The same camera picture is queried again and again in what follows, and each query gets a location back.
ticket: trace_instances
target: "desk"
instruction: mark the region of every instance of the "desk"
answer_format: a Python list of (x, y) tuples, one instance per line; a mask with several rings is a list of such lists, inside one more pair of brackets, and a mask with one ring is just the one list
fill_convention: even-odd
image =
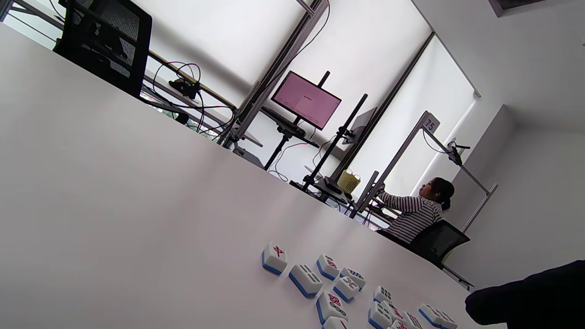
[(479, 328), (427, 261), (2, 24), (0, 49), (3, 327), (319, 329), (315, 300), (260, 265), (276, 241), (291, 265), (363, 273), (351, 328), (371, 329), (377, 285)]

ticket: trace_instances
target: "dark fabric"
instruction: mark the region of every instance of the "dark fabric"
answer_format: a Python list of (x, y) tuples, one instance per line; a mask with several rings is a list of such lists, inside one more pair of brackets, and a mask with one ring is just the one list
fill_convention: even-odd
[(478, 290), (465, 300), (478, 324), (507, 323), (508, 329), (583, 328), (585, 261), (534, 274), (522, 281)]

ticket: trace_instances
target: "mesh chair back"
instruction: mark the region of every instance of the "mesh chair back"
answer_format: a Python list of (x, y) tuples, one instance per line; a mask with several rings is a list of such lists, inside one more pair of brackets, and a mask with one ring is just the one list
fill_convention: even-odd
[(54, 51), (139, 97), (152, 17), (128, 0), (69, 0)]
[(470, 239), (447, 221), (438, 221), (425, 228), (410, 243), (409, 249), (420, 257), (443, 268), (443, 259), (453, 248)]

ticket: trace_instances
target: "woman's arm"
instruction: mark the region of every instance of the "woman's arm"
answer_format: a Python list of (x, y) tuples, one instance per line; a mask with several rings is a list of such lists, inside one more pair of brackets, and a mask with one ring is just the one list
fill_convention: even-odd
[(386, 207), (406, 213), (413, 213), (422, 207), (422, 200), (419, 197), (397, 197), (383, 190), (378, 192), (377, 197), (384, 202)]

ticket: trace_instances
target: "cable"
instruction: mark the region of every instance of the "cable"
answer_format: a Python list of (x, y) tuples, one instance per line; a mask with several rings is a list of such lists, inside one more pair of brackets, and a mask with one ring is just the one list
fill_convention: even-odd
[(177, 77), (179, 77), (179, 78), (181, 78), (181, 79), (185, 80), (185, 79), (184, 79), (184, 78), (183, 78), (183, 77), (182, 77), (182, 76), (179, 74), (179, 72), (181, 71), (181, 69), (182, 69), (183, 67), (187, 66), (187, 67), (188, 67), (188, 68), (191, 70), (191, 76), (192, 76), (192, 77), (193, 77), (193, 79), (194, 79), (194, 78), (195, 78), (195, 74), (193, 73), (193, 69), (191, 68), (191, 65), (194, 65), (194, 66), (197, 68), (197, 70), (199, 71), (199, 78), (197, 79), (197, 82), (199, 82), (199, 81), (201, 80), (201, 68), (199, 67), (199, 65), (197, 65), (197, 64), (195, 64), (195, 63), (183, 64), (183, 66), (179, 67), (179, 68), (177, 69), (177, 72), (176, 72), (176, 74), (177, 74)]
[[(199, 70), (199, 78), (201, 78), (201, 69), (199, 68), (199, 65), (197, 65), (197, 64), (195, 64), (195, 63), (189, 63), (189, 64), (185, 64), (185, 63), (183, 63), (183, 62), (181, 62), (181, 61), (168, 61), (168, 62), (166, 62), (166, 63), (164, 63), (164, 64), (161, 64), (161, 65), (159, 66), (159, 68), (156, 70), (155, 74), (154, 74), (154, 78), (153, 78), (153, 82), (152, 82), (152, 88), (149, 88), (149, 89), (150, 89), (150, 90), (151, 90), (153, 93), (155, 93), (157, 96), (159, 96), (159, 97), (161, 97), (161, 98), (164, 98), (164, 97), (163, 97), (162, 95), (160, 95), (158, 91), (156, 91), (156, 85), (155, 85), (155, 83), (154, 83), (154, 82), (156, 81), (156, 77), (159, 75), (159, 71), (160, 71), (160, 69), (161, 69), (161, 68), (163, 68), (163, 66), (165, 66), (165, 64), (174, 64), (174, 63), (183, 64), (183, 66), (181, 66), (181, 67), (180, 67), (180, 69), (181, 69), (181, 68), (183, 68), (183, 67), (185, 67), (185, 66), (188, 66), (189, 68), (191, 68), (191, 65), (195, 65), (195, 66), (198, 68), (198, 70)], [(179, 78), (181, 78), (181, 79), (184, 79), (182, 76), (180, 76), (180, 75), (178, 74), (178, 70), (177, 70), (177, 72), (175, 72), (175, 73), (176, 73), (176, 75), (177, 75)], [(193, 78), (193, 79), (195, 79), (195, 73), (193, 72), (193, 70), (191, 70), (191, 75), (192, 75), (192, 78)], [(179, 107), (179, 108), (191, 108), (191, 109), (201, 109), (201, 108), (203, 108), (203, 109), (205, 109), (205, 108), (229, 108), (229, 109), (232, 109), (231, 107), (228, 107), (228, 106), (225, 106), (225, 105), (216, 105), (216, 106), (208, 106), (208, 107), (201, 106), (201, 107), (198, 107), (198, 106), (193, 106), (193, 105), (181, 105), (181, 104), (176, 104), (176, 103), (173, 103), (173, 102), (171, 102), (171, 101), (169, 101), (169, 100), (166, 100), (166, 101), (167, 101), (167, 102), (168, 102), (170, 105), (172, 105), (172, 106), (175, 106), (175, 107)]]
[(315, 154), (315, 156), (313, 157), (313, 159), (311, 160), (311, 162), (313, 163), (313, 166), (315, 166), (315, 168), (317, 168), (317, 165), (315, 164), (315, 159), (317, 158), (317, 156), (319, 156), (319, 158), (322, 159), (321, 157), (321, 150), (325, 147), (325, 145), (333, 142), (333, 139), (335, 138), (337, 134), (333, 135), (333, 137), (329, 138), (329, 141), (325, 142), (323, 145), (321, 145), (321, 147), (319, 148), (319, 150), (317, 151), (317, 154)]
[(311, 137), (309, 137), (309, 139), (313, 138), (313, 136), (315, 136), (315, 132), (317, 132), (317, 127), (315, 127), (315, 129), (313, 130), (313, 133), (311, 134)]
[(362, 222), (362, 225), (366, 225), (368, 226), (368, 228), (370, 227), (370, 223), (371, 223), (371, 207), (369, 207), (370, 209), (367, 212), (366, 217), (364, 218), (364, 221)]
[(306, 45), (305, 45), (303, 48), (301, 48), (301, 50), (299, 50), (299, 51), (298, 51), (298, 53), (297, 53), (295, 56), (293, 56), (293, 57), (292, 57), (292, 58), (291, 58), (291, 59), (288, 61), (288, 63), (287, 63), (287, 64), (286, 64), (286, 65), (283, 67), (283, 69), (282, 69), (282, 70), (280, 70), (280, 72), (278, 72), (278, 74), (276, 74), (276, 75), (275, 75), (275, 76), (272, 78), (272, 80), (270, 80), (270, 82), (269, 82), (268, 84), (266, 84), (266, 87), (265, 87), (265, 88), (264, 88), (262, 91), (260, 91), (260, 92), (259, 92), (259, 94), (261, 94), (261, 93), (265, 92), (265, 90), (267, 90), (267, 89), (268, 89), (268, 88), (269, 88), (269, 87), (272, 85), (272, 83), (274, 82), (274, 80), (278, 79), (278, 78), (280, 77), (280, 75), (281, 75), (283, 72), (285, 72), (285, 71), (286, 71), (286, 69), (287, 69), (287, 68), (288, 68), (288, 66), (289, 66), (289, 65), (290, 65), (290, 64), (293, 62), (293, 60), (294, 60), (295, 58), (297, 58), (297, 56), (298, 56), (299, 54), (301, 54), (301, 53), (302, 53), (302, 51), (303, 51), (303, 50), (305, 50), (305, 49), (306, 49), (306, 48), (307, 48), (307, 47), (308, 47), (308, 46), (309, 46), (309, 45), (310, 45), (310, 44), (311, 44), (313, 41), (315, 41), (315, 39), (317, 38), (317, 36), (318, 36), (319, 34), (321, 34), (321, 31), (323, 31), (323, 29), (325, 28), (325, 25), (327, 25), (327, 22), (329, 22), (329, 16), (331, 15), (331, 3), (329, 2), (329, 0), (326, 0), (326, 1), (327, 1), (327, 18), (325, 19), (325, 23), (323, 23), (323, 26), (321, 26), (321, 28), (319, 29), (319, 31), (317, 32), (317, 34), (315, 34), (315, 36), (314, 36), (314, 37), (311, 39), (311, 41), (309, 41), (309, 42), (308, 42), (308, 43), (307, 43), (307, 44), (306, 44)]
[(199, 118), (199, 125), (197, 126), (197, 132), (201, 130), (201, 125), (203, 124), (203, 120), (205, 120), (205, 104), (203, 104), (203, 96), (201, 96), (201, 91), (197, 91), (197, 95), (199, 95), (199, 99), (201, 100), (201, 117)]
[(434, 147), (432, 147), (432, 146), (431, 146), (431, 144), (429, 144), (429, 142), (428, 142), (428, 141), (427, 141), (427, 139), (426, 139), (426, 133), (425, 133), (425, 131), (422, 131), (422, 136), (425, 138), (425, 142), (426, 142), (426, 144), (427, 144), (427, 145), (428, 145), (428, 146), (429, 146), (429, 147), (430, 147), (430, 148), (431, 148), (433, 151), (435, 151), (435, 152), (438, 152), (438, 153), (442, 153), (442, 154), (449, 154), (449, 153), (453, 153), (453, 152), (444, 152), (444, 151), (437, 150), (437, 149), (435, 149)]
[(150, 90), (153, 94), (155, 94), (157, 97), (159, 97), (160, 99), (164, 100), (165, 102), (168, 103), (168, 106), (170, 107), (180, 107), (180, 108), (191, 108), (191, 109), (207, 109), (207, 108), (229, 108), (231, 109), (231, 107), (229, 106), (225, 106), (225, 105), (216, 105), (216, 106), (206, 106), (206, 107), (196, 107), (196, 106), (189, 106), (189, 105), (177, 105), (171, 101), (169, 101), (166, 97), (162, 96), (161, 94), (157, 93), (155, 90), (153, 90), (152, 88), (150, 88), (149, 86), (147, 86), (146, 84), (142, 84), (142, 87)]
[(292, 148), (294, 146), (297, 146), (297, 145), (306, 145), (306, 144), (307, 143), (297, 143), (297, 144), (293, 144), (293, 145), (290, 145), (290, 146), (287, 146), (286, 148), (284, 148), (282, 151), (280, 151), (280, 154), (278, 155), (278, 159), (270, 166), (270, 167), (274, 166), (274, 169), (270, 170), (270, 167), (269, 167), (268, 172), (269, 173), (276, 173), (278, 175), (278, 178), (280, 178), (284, 182), (288, 182), (288, 177), (279, 173), (276, 166), (278, 165), (278, 162), (280, 161), (280, 159), (283, 158), (284, 152), (286, 152), (286, 150), (288, 150), (289, 148)]
[(49, 0), (49, 2), (51, 3), (51, 7), (53, 7), (53, 10), (55, 10), (55, 12), (57, 13), (57, 15), (59, 15), (59, 17), (61, 17), (61, 19), (63, 21), (65, 21), (65, 17), (63, 17), (58, 11), (57, 8), (55, 8), (55, 5), (53, 5), (53, 0)]
[(228, 122), (226, 122), (226, 123), (224, 123), (224, 124), (222, 124), (222, 125), (219, 125), (219, 126), (217, 126), (217, 127), (211, 127), (211, 128), (209, 128), (209, 129), (203, 130), (203, 131), (201, 131), (200, 133), (206, 133), (206, 132), (208, 132), (208, 131), (216, 130), (216, 129), (219, 129), (219, 128), (221, 128), (221, 127), (227, 126), (227, 125), (228, 125), (228, 124), (229, 124), (229, 123), (230, 123), (230, 122), (233, 120), (233, 116), (234, 116), (234, 115), (235, 115), (235, 113), (233, 113), (233, 112), (232, 112), (232, 117), (231, 117), (231, 119), (230, 119)]
[(44, 34), (43, 32), (41, 32), (41, 31), (39, 31), (39, 30), (37, 30), (37, 29), (33, 28), (32, 26), (28, 25), (28, 24), (27, 24), (27, 23), (26, 23), (24, 20), (21, 20), (20, 18), (18, 18), (18, 17), (16, 17), (16, 16), (14, 16), (14, 15), (13, 15), (13, 14), (11, 14), (11, 13), (7, 13), (7, 14), (8, 14), (9, 16), (13, 17), (14, 19), (18, 20), (20, 23), (23, 23), (24, 25), (28, 26), (29, 28), (31, 28), (31, 29), (33, 29), (33, 30), (35, 30), (35, 31), (39, 32), (40, 34), (42, 34), (43, 36), (47, 37), (47, 38), (48, 38), (48, 39), (50, 39), (51, 41), (53, 41), (53, 42), (57, 42), (57, 40), (53, 39), (52, 37), (50, 37), (50, 36), (48, 36), (48, 35)]

